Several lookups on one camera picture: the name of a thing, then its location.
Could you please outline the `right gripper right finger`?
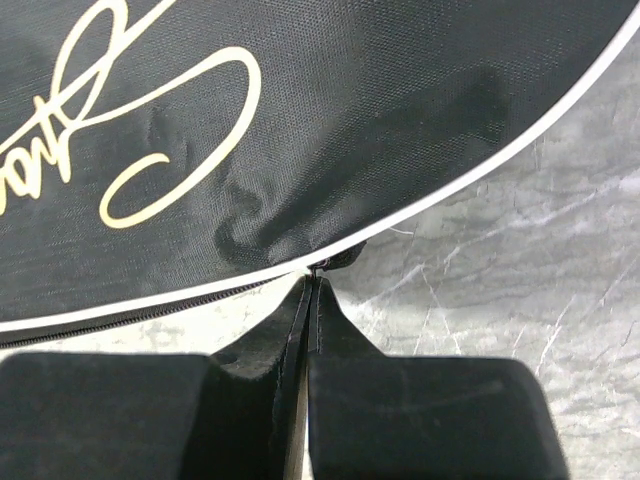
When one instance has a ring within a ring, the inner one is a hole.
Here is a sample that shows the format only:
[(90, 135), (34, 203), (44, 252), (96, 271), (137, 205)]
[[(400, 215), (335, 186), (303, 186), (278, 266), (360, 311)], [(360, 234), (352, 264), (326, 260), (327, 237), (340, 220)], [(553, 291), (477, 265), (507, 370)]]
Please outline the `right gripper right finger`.
[(309, 455), (317, 479), (566, 479), (544, 392), (508, 358), (383, 354), (316, 280)]

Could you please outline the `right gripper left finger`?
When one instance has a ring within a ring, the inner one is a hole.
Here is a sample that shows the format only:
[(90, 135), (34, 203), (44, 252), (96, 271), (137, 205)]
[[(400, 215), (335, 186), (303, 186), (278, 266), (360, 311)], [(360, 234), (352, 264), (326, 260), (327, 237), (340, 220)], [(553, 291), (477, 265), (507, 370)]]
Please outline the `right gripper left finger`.
[(297, 479), (312, 283), (211, 355), (20, 353), (1, 364), (5, 479)]

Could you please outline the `black racket cover bag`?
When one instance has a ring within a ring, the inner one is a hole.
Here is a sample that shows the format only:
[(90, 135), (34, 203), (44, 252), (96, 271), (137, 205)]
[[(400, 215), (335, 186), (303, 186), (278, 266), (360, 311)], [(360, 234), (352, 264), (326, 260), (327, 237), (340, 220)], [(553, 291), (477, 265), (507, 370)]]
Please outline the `black racket cover bag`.
[(1, 344), (317, 264), (532, 143), (635, 1), (5, 1)]

